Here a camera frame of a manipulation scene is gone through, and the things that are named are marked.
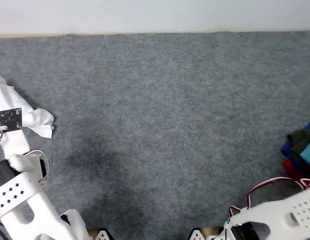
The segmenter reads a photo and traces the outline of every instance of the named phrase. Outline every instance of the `white cloth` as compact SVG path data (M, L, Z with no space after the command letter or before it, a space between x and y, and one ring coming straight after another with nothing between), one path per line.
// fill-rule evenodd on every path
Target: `white cloth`
M34 110L14 89L8 86L0 76L0 111L22 108L23 127L28 127L44 138L51 138L54 116L45 109Z

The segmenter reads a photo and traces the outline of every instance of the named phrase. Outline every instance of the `gray carpet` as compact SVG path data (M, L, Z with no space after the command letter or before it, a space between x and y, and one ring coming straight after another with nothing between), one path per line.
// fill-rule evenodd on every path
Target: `gray carpet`
M0 76L56 116L46 191L117 240L186 240L284 176L310 121L310 32L0 39ZM267 186L253 204L298 191Z

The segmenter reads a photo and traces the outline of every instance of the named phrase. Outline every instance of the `perforated plastic part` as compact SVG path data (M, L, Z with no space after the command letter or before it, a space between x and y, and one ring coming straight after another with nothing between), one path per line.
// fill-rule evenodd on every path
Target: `perforated plastic part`
M112 240L106 231L101 230L98 235L96 236L95 240Z

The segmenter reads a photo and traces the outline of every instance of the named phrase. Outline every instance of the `white robot part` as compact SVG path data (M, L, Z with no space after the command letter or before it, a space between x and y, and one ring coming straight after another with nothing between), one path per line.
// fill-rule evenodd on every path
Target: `white robot part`
M243 208L225 223L219 236L210 236L208 240L240 240L233 230L246 223L267 225L270 233L266 240L310 239L310 187L284 200Z
M37 171L38 161L30 155L12 155L10 167L14 178L0 186L0 222L13 240L92 240L80 214L71 209L64 221L43 192ZM27 220L23 208L34 213Z

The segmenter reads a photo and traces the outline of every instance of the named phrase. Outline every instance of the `white wall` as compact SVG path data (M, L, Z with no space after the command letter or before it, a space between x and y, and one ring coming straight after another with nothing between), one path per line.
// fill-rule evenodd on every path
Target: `white wall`
M0 0L0 34L310 30L310 0Z

